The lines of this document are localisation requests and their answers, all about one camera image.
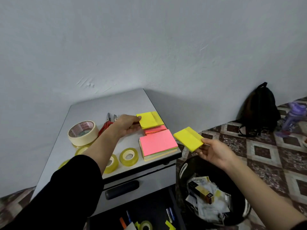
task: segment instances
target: black bucket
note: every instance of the black bucket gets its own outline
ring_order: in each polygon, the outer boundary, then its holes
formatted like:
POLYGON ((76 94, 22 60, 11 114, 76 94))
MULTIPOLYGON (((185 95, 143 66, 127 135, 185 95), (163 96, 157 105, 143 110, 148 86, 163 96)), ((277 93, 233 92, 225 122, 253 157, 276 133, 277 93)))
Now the black bucket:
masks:
MULTIPOLYGON (((228 214, 228 217, 224 220, 225 226, 232 226, 241 223, 244 219, 247 218, 251 212, 251 206, 235 185, 235 183, 230 179, 230 177, 220 168, 215 165, 203 160, 199 156, 194 156, 186 160, 182 165, 179 173, 179 188, 182 195, 182 198, 185 200, 189 195, 187 190, 187 181, 189 178, 196 173, 202 176, 209 176, 211 182, 214 182, 221 191, 224 191, 231 195, 232 198, 232 212, 228 214)), ((191 208, 186 204, 187 209, 191 211, 191 216, 194 216, 195 225, 201 224, 203 228, 216 228, 220 227, 219 224, 213 224, 206 222, 201 219, 191 208)))

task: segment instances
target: water bottle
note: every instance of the water bottle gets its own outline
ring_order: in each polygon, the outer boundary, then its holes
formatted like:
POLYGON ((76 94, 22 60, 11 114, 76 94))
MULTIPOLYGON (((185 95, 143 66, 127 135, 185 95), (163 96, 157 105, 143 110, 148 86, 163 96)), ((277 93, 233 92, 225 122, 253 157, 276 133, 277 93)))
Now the water bottle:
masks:
POLYGON ((279 137, 288 137, 293 131, 294 126, 297 122, 301 121, 306 116, 306 106, 300 105, 296 102, 289 103, 291 109, 285 116, 282 122, 282 128, 275 134, 279 137))

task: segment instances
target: person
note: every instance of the person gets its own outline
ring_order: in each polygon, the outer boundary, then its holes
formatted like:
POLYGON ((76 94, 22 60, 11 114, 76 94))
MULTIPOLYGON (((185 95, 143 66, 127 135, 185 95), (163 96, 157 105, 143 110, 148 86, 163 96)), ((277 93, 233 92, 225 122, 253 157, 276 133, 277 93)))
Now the person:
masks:
MULTIPOLYGON (((54 172, 50 182, 3 229, 83 229, 103 190, 102 174, 118 140, 140 129, 140 118, 121 115, 82 155, 54 172)), ((202 139, 196 153, 224 170, 267 229, 307 229, 306 217, 263 182, 218 140, 202 139)))

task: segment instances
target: black sleeve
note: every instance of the black sleeve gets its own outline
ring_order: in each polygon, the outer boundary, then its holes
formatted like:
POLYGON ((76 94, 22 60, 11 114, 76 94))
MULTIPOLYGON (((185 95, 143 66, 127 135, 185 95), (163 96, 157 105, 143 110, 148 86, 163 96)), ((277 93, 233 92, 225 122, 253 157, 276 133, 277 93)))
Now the black sleeve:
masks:
POLYGON ((97 163, 85 155, 75 156, 3 229, 83 229, 102 190, 97 163))
POLYGON ((291 228, 291 230, 306 230, 307 229, 307 220, 299 223, 295 227, 291 228))

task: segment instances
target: backpack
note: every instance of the backpack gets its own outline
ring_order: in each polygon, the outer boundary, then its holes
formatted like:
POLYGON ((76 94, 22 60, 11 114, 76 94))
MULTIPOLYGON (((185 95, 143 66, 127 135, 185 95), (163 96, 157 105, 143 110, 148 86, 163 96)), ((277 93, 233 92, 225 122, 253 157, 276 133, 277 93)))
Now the backpack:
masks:
POLYGON ((273 93, 267 88, 267 82, 259 85, 246 99, 241 114, 239 136, 256 137, 261 135, 263 128, 273 131, 280 120, 280 113, 275 105, 273 93), (241 128, 245 127, 246 134, 242 134, 241 128))

